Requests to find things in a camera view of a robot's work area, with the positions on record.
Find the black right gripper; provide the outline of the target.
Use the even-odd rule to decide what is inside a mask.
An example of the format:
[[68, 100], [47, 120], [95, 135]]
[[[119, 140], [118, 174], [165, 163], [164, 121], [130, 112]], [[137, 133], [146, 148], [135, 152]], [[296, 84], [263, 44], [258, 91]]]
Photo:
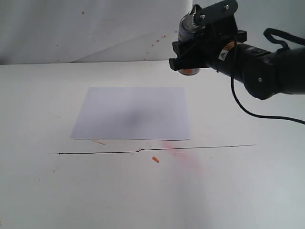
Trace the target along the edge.
[[208, 24], [197, 30], [192, 39], [172, 43], [176, 58], [170, 58], [169, 65], [173, 71], [201, 68], [219, 70], [218, 62], [224, 60], [221, 53], [228, 53], [229, 46], [246, 41], [246, 31], [224, 31], [220, 27]]

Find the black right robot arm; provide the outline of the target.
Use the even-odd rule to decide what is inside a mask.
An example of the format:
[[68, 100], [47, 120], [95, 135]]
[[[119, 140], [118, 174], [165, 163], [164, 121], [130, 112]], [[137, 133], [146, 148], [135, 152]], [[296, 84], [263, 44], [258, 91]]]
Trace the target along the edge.
[[245, 44], [247, 33], [237, 28], [234, 16], [208, 23], [190, 40], [173, 43], [177, 57], [169, 60], [170, 68], [212, 68], [243, 83], [260, 100], [304, 94], [305, 40], [272, 28], [264, 36], [281, 48], [270, 52]]

